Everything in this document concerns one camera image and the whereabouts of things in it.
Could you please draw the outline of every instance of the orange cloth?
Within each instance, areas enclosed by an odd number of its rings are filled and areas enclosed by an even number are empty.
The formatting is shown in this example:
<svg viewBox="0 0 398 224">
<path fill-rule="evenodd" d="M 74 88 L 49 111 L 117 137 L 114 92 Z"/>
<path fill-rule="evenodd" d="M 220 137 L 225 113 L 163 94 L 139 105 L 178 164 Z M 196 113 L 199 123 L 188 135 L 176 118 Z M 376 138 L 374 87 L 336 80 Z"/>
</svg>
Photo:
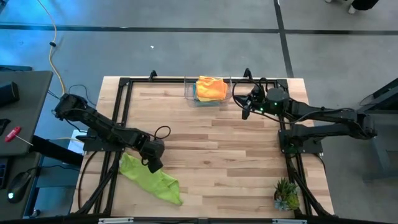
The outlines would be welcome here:
<svg viewBox="0 0 398 224">
<path fill-rule="evenodd" d="M 197 98 L 200 101 L 223 100 L 227 89 L 228 85 L 222 78 L 200 76 L 196 86 Z"/>
</svg>

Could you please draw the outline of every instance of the gray desk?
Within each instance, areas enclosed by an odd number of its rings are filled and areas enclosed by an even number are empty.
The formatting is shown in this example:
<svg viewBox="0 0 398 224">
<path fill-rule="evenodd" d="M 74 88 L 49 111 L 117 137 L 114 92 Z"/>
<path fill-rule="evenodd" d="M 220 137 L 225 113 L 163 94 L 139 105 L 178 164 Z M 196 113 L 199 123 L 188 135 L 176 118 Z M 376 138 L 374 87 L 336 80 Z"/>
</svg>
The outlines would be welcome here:
<svg viewBox="0 0 398 224">
<path fill-rule="evenodd" d="M 0 136 L 2 138 L 0 139 L 0 155 L 12 156 L 7 185 L 18 173 L 40 165 L 42 155 L 79 166 L 83 160 L 82 155 L 34 136 L 51 79 L 52 72 L 0 72 L 0 83 L 9 81 L 16 83 L 20 98 L 18 102 L 0 107 L 0 119 L 11 120 L 3 135 Z M 6 134 L 16 126 L 22 128 L 19 136 L 30 141 L 34 146 L 31 147 L 20 139 L 4 142 Z M 30 215 L 29 211 L 32 210 L 30 206 L 34 205 L 37 196 L 35 195 L 37 179 L 32 178 L 24 198 L 19 203 L 9 203 L 7 189 L 0 190 L 0 221 L 19 219 L 24 215 Z"/>
</svg>

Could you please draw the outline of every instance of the yellow cable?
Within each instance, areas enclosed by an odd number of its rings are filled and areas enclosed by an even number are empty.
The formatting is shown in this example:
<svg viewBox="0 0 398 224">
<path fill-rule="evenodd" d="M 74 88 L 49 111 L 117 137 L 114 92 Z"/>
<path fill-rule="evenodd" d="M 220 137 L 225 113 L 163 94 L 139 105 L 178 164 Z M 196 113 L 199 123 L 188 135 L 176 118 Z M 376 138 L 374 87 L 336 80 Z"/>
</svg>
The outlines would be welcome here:
<svg viewBox="0 0 398 224">
<path fill-rule="evenodd" d="M 52 40 L 52 42 L 55 43 L 55 40 L 57 39 L 57 26 L 55 25 L 55 21 L 54 21 L 53 17 L 51 16 L 51 14 L 48 12 L 48 10 L 45 8 L 45 6 L 42 4 L 42 2 L 40 0 L 37 0 L 37 2 L 39 2 L 39 4 L 43 7 L 45 12 L 49 15 L 49 17 L 51 19 L 51 22 L 52 22 L 52 25 L 54 26 L 54 31 L 55 31 L 54 39 Z M 65 94 L 65 84 L 63 84 L 61 75 L 58 73 L 58 70 L 55 68 L 54 64 L 52 63 L 52 49 L 53 49 L 53 46 L 51 46 L 51 48 L 50 48 L 49 62 L 52 67 L 52 70 L 55 72 L 55 74 L 57 74 L 58 79 L 60 80 L 61 87 L 62 87 L 62 95 L 64 95 Z"/>
<path fill-rule="evenodd" d="M 64 137 L 64 138 L 57 138 L 56 140 L 63 140 L 63 139 L 69 139 L 69 140 L 71 140 L 71 141 L 76 141 L 76 142 L 80 142 L 80 143 L 83 143 L 83 144 L 84 144 L 84 142 L 82 142 L 82 141 L 81 141 L 81 140 L 79 140 L 79 139 L 68 138 L 68 137 Z"/>
</svg>

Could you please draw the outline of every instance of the red screwdriver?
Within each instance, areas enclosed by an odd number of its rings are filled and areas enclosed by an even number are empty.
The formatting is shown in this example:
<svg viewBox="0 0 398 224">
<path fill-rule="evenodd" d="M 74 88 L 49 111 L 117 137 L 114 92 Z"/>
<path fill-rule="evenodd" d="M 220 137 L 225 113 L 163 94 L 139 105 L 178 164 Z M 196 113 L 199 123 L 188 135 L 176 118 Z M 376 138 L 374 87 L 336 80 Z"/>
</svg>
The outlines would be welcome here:
<svg viewBox="0 0 398 224">
<path fill-rule="evenodd" d="M 6 142 L 11 142 L 15 137 L 19 138 L 20 140 L 26 142 L 27 144 L 30 144 L 31 146 L 33 146 L 32 143 L 30 143 L 29 141 L 26 141 L 25 139 L 21 138 L 18 136 L 18 134 L 21 131 L 21 127 L 20 126 L 16 126 L 7 136 L 6 136 Z"/>
</svg>

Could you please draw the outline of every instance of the computer mouse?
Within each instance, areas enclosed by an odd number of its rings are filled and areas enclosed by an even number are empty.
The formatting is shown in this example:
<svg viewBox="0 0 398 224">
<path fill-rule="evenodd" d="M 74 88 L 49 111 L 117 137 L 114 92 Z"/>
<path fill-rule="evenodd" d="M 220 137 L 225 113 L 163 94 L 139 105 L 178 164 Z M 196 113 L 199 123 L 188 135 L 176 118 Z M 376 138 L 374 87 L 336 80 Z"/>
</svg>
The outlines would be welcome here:
<svg viewBox="0 0 398 224">
<path fill-rule="evenodd" d="M 10 203 L 18 203 L 24 198 L 31 178 L 28 172 L 20 172 L 13 178 L 7 189 L 7 199 Z"/>
</svg>

